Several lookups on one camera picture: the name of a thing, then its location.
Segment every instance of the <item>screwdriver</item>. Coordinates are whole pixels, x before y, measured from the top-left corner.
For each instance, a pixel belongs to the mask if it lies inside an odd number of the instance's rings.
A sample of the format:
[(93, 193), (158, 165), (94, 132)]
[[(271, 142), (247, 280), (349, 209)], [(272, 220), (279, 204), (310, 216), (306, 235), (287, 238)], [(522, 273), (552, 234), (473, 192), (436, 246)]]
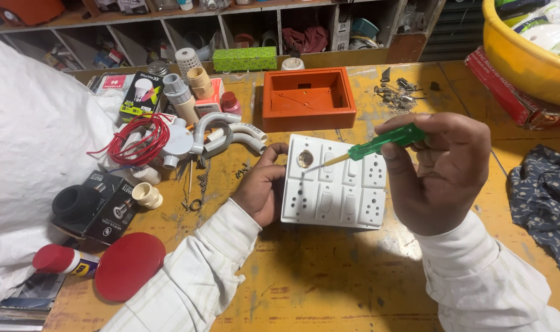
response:
[(423, 140), (426, 136), (426, 133), (415, 126), (412, 122), (410, 124), (406, 124), (401, 128), (393, 129), (389, 132), (383, 133), (375, 138), (373, 138), (370, 142), (364, 144), (354, 145), (348, 150), (347, 154), (339, 156), (337, 158), (333, 158), (332, 160), (326, 161), (321, 165), (309, 168), (304, 170), (302, 173), (310, 172), (313, 170), (317, 170), (321, 167), (337, 164), (338, 162), (352, 159), (353, 161), (358, 161), (364, 156), (369, 155), (371, 153), (380, 154), (380, 147), (383, 146), (385, 143), (396, 143), (401, 147), (405, 145), (409, 145), (411, 143), (418, 142)]

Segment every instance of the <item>white sack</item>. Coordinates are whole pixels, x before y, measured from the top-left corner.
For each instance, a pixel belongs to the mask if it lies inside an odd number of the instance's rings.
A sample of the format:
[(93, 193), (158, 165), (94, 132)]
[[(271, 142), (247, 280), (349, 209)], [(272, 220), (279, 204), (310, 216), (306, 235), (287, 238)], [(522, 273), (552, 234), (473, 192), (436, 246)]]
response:
[(65, 239), (51, 203), (97, 168), (85, 152), (115, 130), (84, 85), (0, 41), (0, 301), (32, 275), (39, 248)]

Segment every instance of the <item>socket outlet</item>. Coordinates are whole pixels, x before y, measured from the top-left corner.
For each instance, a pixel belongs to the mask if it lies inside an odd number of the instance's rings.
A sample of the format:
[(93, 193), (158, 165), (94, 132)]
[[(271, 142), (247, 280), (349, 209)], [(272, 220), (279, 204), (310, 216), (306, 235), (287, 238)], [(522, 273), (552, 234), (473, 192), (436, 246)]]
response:
[(314, 167), (346, 154), (351, 146), (297, 134), (290, 136), (282, 222), (380, 229), (386, 183), (382, 156), (367, 155), (360, 161), (347, 160), (305, 174), (297, 161), (299, 154), (307, 150), (314, 157), (310, 165)]

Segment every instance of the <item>red wire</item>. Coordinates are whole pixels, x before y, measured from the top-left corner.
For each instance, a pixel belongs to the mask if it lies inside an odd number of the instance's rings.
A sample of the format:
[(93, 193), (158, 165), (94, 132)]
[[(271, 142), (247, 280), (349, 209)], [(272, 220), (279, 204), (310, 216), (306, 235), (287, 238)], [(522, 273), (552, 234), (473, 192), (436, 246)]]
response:
[[(130, 165), (130, 166), (143, 166), (147, 165), (151, 160), (155, 159), (161, 149), (165, 147), (167, 141), (170, 137), (169, 127), (161, 117), (167, 117), (167, 114), (163, 113), (153, 113), (151, 117), (144, 117), (144, 115), (138, 115), (134, 117), (120, 132), (114, 133), (114, 138), (108, 145), (106, 145), (100, 151), (87, 152), (87, 154), (99, 154), (100, 152), (107, 149), (106, 154), (112, 158), (112, 160), (120, 165)], [(126, 143), (130, 133), (139, 127), (149, 127), (151, 125), (155, 126), (155, 129), (151, 135), (143, 138), (140, 142), (137, 142), (133, 146), (121, 150), (122, 146)]]

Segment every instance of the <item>yellow basin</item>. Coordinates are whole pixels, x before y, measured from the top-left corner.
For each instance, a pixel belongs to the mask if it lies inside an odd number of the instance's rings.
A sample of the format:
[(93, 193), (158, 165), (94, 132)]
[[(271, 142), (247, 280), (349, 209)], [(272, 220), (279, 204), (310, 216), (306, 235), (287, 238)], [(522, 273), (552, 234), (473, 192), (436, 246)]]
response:
[(560, 105), (560, 56), (526, 40), (506, 26), (494, 0), (483, 1), (483, 45), (493, 67), (518, 89)]

